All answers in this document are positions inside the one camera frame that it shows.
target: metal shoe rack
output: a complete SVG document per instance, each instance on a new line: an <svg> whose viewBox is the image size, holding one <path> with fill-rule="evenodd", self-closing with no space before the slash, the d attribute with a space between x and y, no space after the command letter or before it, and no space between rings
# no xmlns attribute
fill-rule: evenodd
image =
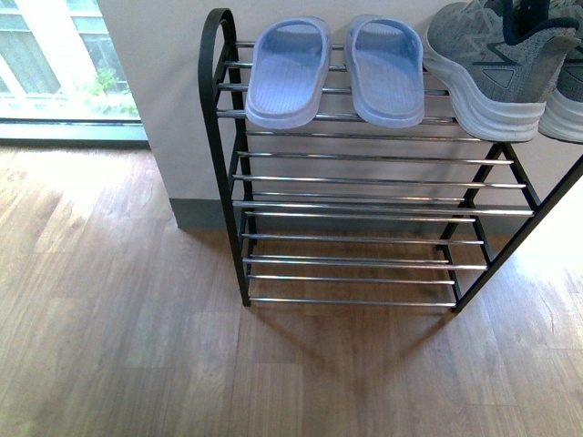
<svg viewBox="0 0 583 437"><path fill-rule="evenodd" d="M218 29L222 29L224 42L220 50L218 59L215 59L215 42ZM252 301L282 301L282 302L302 302L302 303L351 303L351 304L376 304L376 305L412 305L412 306L436 306L451 308L454 312L460 311L487 283L494 273L504 264L510 255L517 249L521 242L530 234L537 224L546 214L558 203L567 191L578 181L583 174L583 157L563 179L555 186L551 193L543 201L539 199L537 193L523 169L517 154L509 143L496 143L489 146L486 142L471 137L449 137L449 136L405 136L399 135L400 130L383 129L381 133L347 133L325 131L299 132L292 131L271 131L266 132L257 129L248 129L245 120L243 95L247 86L241 82L241 70L248 70L252 67L249 62L241 62L239 58L240 50L252 50L252 42L241 42L237 40L235 24L232 13L229 9L214 9L210 12L204 25L199 54L199 94L210 143L212 162L217 178L220 192L220 200L227 224L230 248L237 273L240 287L240 294L243 305L249 306ZM342 50L341 46L333 46L333 50ZM346 71L343 65L331 65L331 72ZM329 87L323 90L322 100L329 95L350 95L349 87ZM224 93L231 94L232 108L219 108L220 96ZM445 90L425 90L426 98L448 98ZM224 128L220 119L234 119L235 134L228 160L225 159L223 149ZM362 123L363 121L356 114L319 113L316 118L319 122L335 122L350 124ZM456 120L453 117L426 117L422 125L435 126L435 130L443 129L447 126L455 126ZM250 137L269 137L273 143L278 143L273 150L250 151ZM313 139L314 141L346 140L347 138L358 143L361 140L379 140L382 142L415 141L424 142L427 145L435 143L455 143L476 142L477 147L488 148L486 157L483 159L463 159L463 158L420 158L403 156L364 155L364 154L338 154L322 153L312 151L310 153L298 151L281 150L279 143L283 138L301 137L303 141ZM251 169L255 167L254 162L259 159L277 160L305 160L306 162L377 162L386 166L403 166L430 164L434 166L475 166L474 177L468 182L451 182L440 180L406 180L406 179L385 179L385 178L345 178L345 177L322 177L312 175L310 177L294 175L262 175L254 174ZM493 168L504 166L510 169L516 183L496 183L488 182L486 179ZM275 190L261 189L261 184L275 184L281 187ZM298 186L309 186L310 189L298 190ZM451 188L462 190L465 194L461 197L423 197L418 195L404 196L378 196L378 195L355 195L347 194L345 188L348 186L360 187L382 187L382 188ZM338 191L331 192L322 190L322 187L340 187ZM528 208L514 209L492 209L478 208L475 204L476 196L482 189L487 190L517 190L524 196ZM234 198L233 193L242 193L240 198ZM485 231L483 217L489 216L519 216L525 221L519 231L507 242L507 244L495 253L490 245ZM359 221L364 223L429 223L432 225L443 224L441 236L439 238L428 238L423 234L414 238L389 238L386 236L363 236L363 234L337 235L330 232L326 235L322 233L306 233L300 231L273 232L261 231L262 219L279 220L284 223L292 220L294 223L301 223L302 220L309 223L310 220L327 220L328 223L343 220ZM471 225L471 229L476 234L476 239L454 239L454 234L461 224ZM337 256L310 256L297 254L295 250L292 254L286 253L261 253L259 248L264 241L276 243L278 251L285 247L285 243L291 242L294 248L305 243L310 244L340 244L344 248L354 245L354 253L350 257ZM361 255L359 249L363 245L385 245L411 248L432 247L435 256L430 259L383 259L366 258ZM452 253L455 249L464 247L479 247L484 263L476 264L456 264ZM307 276L300 270L300 274L283 274L281 268L295 266L299 269L311 269L316 274ZM324 275L327 269L336 271L358 271L364 268L366 271L388 271L400 273L408 271L409 275L404 279L403 275L391 276L390 278L379 275L370 275L366 278L359 276L347 276L342 274ZM472 281L466 290L462 290L460 285L460 272L474 271L475 280ZM423 273L428 273L430 279L422 278ZM311 297L283 297L277 296L253 296L250 295L250 284L252 281L273 282L296 282L308 281L311 284L318 282L331 283L353 283L355 288L362 284L371 283L378 287L392 287L399 285L435 287L437 289L451 290L450 299L446 301L427 302L418 300L335 300L335 299L313 299Z"/></svg>

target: slipper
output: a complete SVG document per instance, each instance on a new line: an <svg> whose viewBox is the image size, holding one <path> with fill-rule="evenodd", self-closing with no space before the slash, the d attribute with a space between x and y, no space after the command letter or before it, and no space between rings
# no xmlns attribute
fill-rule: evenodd
<svg viewBox="0 0 583 437"><path fill-rule="evenodd" d="M409 25L378 15L351 22L344 46L354 109L369 123L410 127L424 116L423 46Z"/></svg>
<svg viewBox="0 0 583 437"><path fill-rule="evenodd" d="M330 27L315 16L282 20L255 44L247 118L275 129L303 126L318 112L330 64Z"/></svg>

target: gray sneaker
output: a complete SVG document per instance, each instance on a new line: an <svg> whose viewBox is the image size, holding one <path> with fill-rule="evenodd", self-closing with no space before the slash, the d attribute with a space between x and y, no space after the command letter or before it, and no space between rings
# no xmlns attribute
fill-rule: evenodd
<svg viewBox="0 0 583 437"><path fill-rule="evenodd" d="M461 127L491 141L528 141L553 92L578 22L548 19L549 0L475 0L444 7L425 36L424 65L448 88Z"/></svg>
<svg viewBox="0 0 583 437"><path fill-rule="evenodd" d="M583 25L583 0L551 1L548 16L574 18ZM575 36L583 37L583 26ZM583 45L567 53L538 130L548 137L583 143Z"/></svg>

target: green foliage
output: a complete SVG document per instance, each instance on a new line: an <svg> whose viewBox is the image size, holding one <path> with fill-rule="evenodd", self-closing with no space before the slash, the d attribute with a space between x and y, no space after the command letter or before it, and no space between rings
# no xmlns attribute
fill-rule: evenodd
<svg viewBox="0 0 583 437"><path fill-rule="evenodd" d="M93 83L86 87L85 106L94 114L108 117L139 117L129 89L113 92L119 78L113 68L99 68Z"/></svg>
<svg viewBox="0 0 583 437"><path fill-rule="evenodd" d="M107 92L115 86L118 80L116 70L113 68L99 68L97 70L95 82L89 86L89 93L93 96L100 96L103 93L107 94Z"/></svg>

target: floor board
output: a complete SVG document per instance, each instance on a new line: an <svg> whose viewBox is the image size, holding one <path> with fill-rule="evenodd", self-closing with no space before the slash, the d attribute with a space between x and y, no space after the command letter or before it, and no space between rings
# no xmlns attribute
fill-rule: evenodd
<svg viewBox="0 0 583 437"><path fill-rule="evenodd" d="M583 435L582 198L583 182L456 316L244 308L225 232L177 229L149 152L0 148L0 434ZM311 249L351 255L338 243ZM360 256L439 254L377 245ZM479 251L459 256L474 262ZM251 289L449 293L293 281Z"/></svg>

